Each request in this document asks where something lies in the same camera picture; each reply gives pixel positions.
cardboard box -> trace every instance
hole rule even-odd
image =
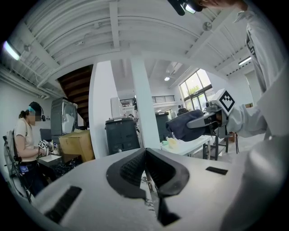
[[[81,155],[83,162],[94,159],[89,130],[81,131],[79,133],[73,132],[61,136],[59,137],[59,141],[64,154]]]

railing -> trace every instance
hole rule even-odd
[[[153,96],[153,103],[166,103],[166,102],[175,102],[175,96]],[[133,106],[134,99],[122,99],[122,106]]]

wooden staircase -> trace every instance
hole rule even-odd
[[[89,126],[89,84],[93,65],[72,71],[58,79],[69,101],[78,105],[77,112]]]

hair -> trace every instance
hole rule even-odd
[[[26,118],[28,115],[29,115],[29,110],[21,111],[20,115],[19,115],[19,119],[20,118]]]

white pillar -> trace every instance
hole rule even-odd
[[[108,156],[105,121],[112,118],[111,98],[117,97],[110,61],[95,63],[89,86],[89,129],[96,159]]]
[[[144,147],[160,149],[158,126],[145,62],[138,47],[131,45],[131,53],[131,69]]]

